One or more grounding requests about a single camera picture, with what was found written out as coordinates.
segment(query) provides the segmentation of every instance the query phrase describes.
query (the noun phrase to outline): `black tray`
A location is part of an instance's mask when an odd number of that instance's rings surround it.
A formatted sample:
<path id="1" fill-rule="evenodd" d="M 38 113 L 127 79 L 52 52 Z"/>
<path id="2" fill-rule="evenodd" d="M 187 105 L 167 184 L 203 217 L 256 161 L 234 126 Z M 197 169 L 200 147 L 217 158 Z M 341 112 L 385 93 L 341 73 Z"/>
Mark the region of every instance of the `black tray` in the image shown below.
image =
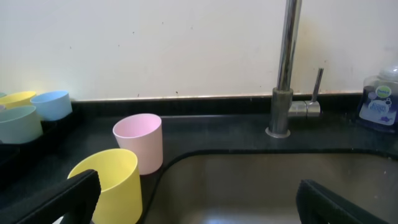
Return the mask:
<path id="1" fill-rule="evenodd" d="M 81 109 L 58 121 L 42 121 L 43 135 L 24 144 L 0 144 L 0 189 L 17 180 L 46 154 L 54 153 L 59 143 L 81 122 Z"/>

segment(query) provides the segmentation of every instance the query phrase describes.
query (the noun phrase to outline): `black backsplash ledge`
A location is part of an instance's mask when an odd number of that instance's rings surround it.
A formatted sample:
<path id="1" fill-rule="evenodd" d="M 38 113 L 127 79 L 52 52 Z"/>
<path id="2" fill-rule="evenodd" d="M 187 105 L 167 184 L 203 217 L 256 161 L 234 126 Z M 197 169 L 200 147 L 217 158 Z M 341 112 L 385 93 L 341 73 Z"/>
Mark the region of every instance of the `black backsplash ledge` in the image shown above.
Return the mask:
<path id="1" fill-rule="evenodd" d="M 310 95 L 297 95 L 293 100 L 310 100 Z M 361 94 L 319 95 L 323 111 L 354 112 Z M 87 118 L 104 116 L 129 116 L 138 113 L 154 113 L 161 116 L 213 115 L 213 114 L 261 114 L 270 113 L 271 96 L 242 98 L 184 98 L 168 100 L 121 100 L 73 102 L 80 106 Z"/>

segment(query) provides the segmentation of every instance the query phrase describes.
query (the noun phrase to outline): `green logo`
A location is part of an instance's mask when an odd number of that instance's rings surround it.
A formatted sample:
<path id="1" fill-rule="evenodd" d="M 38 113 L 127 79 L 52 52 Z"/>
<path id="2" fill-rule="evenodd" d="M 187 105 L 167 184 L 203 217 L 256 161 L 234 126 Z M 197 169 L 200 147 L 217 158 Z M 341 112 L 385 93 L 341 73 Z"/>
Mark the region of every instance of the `green logo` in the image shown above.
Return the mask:
<path id="1" fill-rule="evenodd" d="M 391 89 L 388 86 L 379 86 L 376 89 L 376 94 L 380 98 L 387 98 L 391 95 Z"/>

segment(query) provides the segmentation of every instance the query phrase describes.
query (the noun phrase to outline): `pink cup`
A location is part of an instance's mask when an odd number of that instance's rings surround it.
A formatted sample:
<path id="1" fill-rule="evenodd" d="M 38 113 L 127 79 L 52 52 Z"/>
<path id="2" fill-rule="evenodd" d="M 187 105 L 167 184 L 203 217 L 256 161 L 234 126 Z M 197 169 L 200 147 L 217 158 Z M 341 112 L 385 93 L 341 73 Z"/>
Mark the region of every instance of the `pink cup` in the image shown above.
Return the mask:
<path id="1" fill-rule="evenodd" d="M 119 147 L 135 153 L 140 175 L 155 172 L 163 163 L 162 119 L 154 114 L 136 114 L 117 122 L 113 134 Z"/>

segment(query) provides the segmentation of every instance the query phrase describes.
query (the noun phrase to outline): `cup rim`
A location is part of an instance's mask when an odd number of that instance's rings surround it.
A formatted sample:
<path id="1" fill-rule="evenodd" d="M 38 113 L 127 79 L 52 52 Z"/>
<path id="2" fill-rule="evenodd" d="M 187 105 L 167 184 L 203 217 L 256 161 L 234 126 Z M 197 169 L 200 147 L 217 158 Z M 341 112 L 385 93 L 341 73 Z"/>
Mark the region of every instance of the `cup rim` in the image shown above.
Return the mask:
<path id="1" fill-rule="evenodd" d="M 22 95 L 22 94 L 27 94 L 27 93 L 30 94 L 28 97 L 23 97 L 23 99 L 14 100 L 14 101 L 7 101 L 7 99 L 12 98 L 13 96 Z M 35 96 L 35 95 L 36 95 L 36 92 L 35 92 L 35 91 L 21 91 L 21 92 L 13 93 L 13 94 L 6 95 L 6 96 L 4 96 L 4 97 L 1 97 L 1 98 L 0 98 L 0 104 L 9 104 L 9 103 L 20 102 L 20 101 L 29 99 L 30 97 L 33 97 L 33 96 Z"/>
<path id="2" fill-rule="evenodd" d="M 131 170 L 131 172 L 129 173 L 129 175 L 126 176 L 126 178 L 124 178 L 123 180 L 120 181 L 120 183 L 115 184 L 114 186 L 112 186 L 112 187 L 110 187 L 110 188 L 107 188 L 107 189 L 105 189 L 105 190 L 102 190 L 102 189 L 101 189 L 101 194 L 104 193 L 104 192 L 107 192 L 107 191 L 109 191 L 109 190 L 111 190 L 111 189 L 114 189 L 114 188 L 116 188 L 117 186 L 119 186 L 119 185 L 121 185 L 122 183 L 124 183 L 130 176 L 132 176 L 132 174 L 134 173 L 134 171 L 137 170 L 137 168 L 138 168 L 138 157 L 137 157 L 137 155 L 136 155 L 135 153 L 133 153 L 132 151 L 130 151 L 130 150 L 128 150 L 128 149 L 121 149 L 121 148 L 106 149 L 106 150 L 103 150 L 103 151 L 94 153 L 94 154 L 92 154 L 92 155 L 90 155 L 90 156 L 84 158 L 82 161 L 80 161 L 78 164 L 76 164 L 76 165 L 74 166 L 74 168 L 69 172 L 69 174 L 68 174 L 68 179 L 77 175 L 77 174 L 75 174 L 74 176 L 71 176 L 71 174 L 73 173 L 73 171 L 75 171 L 75 169 L 77 169 L 77 167 L 78 167 L 79 165 L 81 165 L 81 164 L 84 163 L 84 162 L 87 162 L 88 160 L 92 159 L 93 157 L 99 156 L 100 154 L 104 154 L 104 153 L 107 153 L 107 152 L 109 152 L 109 151 L 123 151 L 123 152 L 128 152 L 128 153 L 130 153 L 131 155 L 133 155 L 136 164 L 135 164 L 134 168 Z"/>
<path id="3" fill-rule="evenodd" d="M 22 115 L 22 116 L 16 117 L 16 118 L 8 119 L 8 120 L 6 120 L 6 121 L 0 121 L 0 124 L 3 124 L 3 123 L 6 123 L 6 122 L 15 121 L 15 120 L 17 120 L 17 119 L 24 118 L 24 117 L 26 117 L 26 116 L 28 116 L 28 115 L 30 115 L 30 114 L 32 114 L 32 113 L 34 113 L 34 112 L 36 111 L 36 107 L 35 107 L 35 106 L 32 106 L 32 105 L 18 106 L 18 107 L 15 107 L 15 108 L 11 108 L 11 109 L 8 109 L 8 110 L 1 111 L 0 116 L 1 116 L 2 114 L 6 114 L 6 113 L 13 113 L 13 112 L 15 112 L 15 110 L 21 110 L 22 108 L 31 108 L 32 111 L 30 111 L 30 112 L 28 112 L 27 114 L 24 114 L 24 115 Z"/>
<path id="4" fill-rule="evenodd" d="M 138 136 L 122 136 L 122 135 L 116 134 L 115 129 L 116 129 L 116 127 L 117 127 L 120 123 L 124 122 L 125 120 L 127 120 L 127 119 L 129 119 L 129 118 L 132 118 L 132 117 L 135 117 L 135 116 L 142 116 L 142 115 L 149 115 L 149 116 L 153 116 L 153 117 L 157 118 L 157 119 L 159 120 L 159 125 L 157 125 L 156 128 L 151 129 L 151 131 L 149 131 L 148 133 L 141 134 L 141 135 L 138 135 Z M 162 125 L 162 118 L 161 118 L 160 116 L 156 115 L 156 114 L 152 114 L 152 113 L 134 114 L 134 115 L 128 116 L 128 117 L 123 118 L 123 119 L 121 119 L 120 121 L 118 121 L 118 122 L 113 126 L 112 132 L 113 132 L 113 134 L 114 134 L 115 136 L 117 136 L 118 138 L 135 139 L 135 138 L 141 138 L 141 137 L 146 136 L 146 135 L 148 135 L 148 134 L 150 134 L 150 133 L 153 133 L 154 131 L 158 130 L 159 127 L 160 127 L 161 125 Z"/>
<path id="5" fill-rule="evenodd" d="M 52 99 L 49 99 L 49 100 L 38 100 L 41 97 L 44 97 L 44 96 L 47 96 L 47 95 L 52 95 L 54 93 L 62 93 L 62 94 L 60 96 L 56 96 L 56 97 L 54 97 Z M 31 103 L 47 103 L 47 102 L 50 102 L 50 101 L 53 101 L 53 100 L 60 99 L 60 98 L 66 96 L 68 94 L 69 94 L 69 92 L 67 92 L 66 90 L 50 91 L 50 92 L 42 93 L 40 95 L 37 95 L 37 96 L 33 97 L 32 99 L 30 99 L 30 102 Z"/>

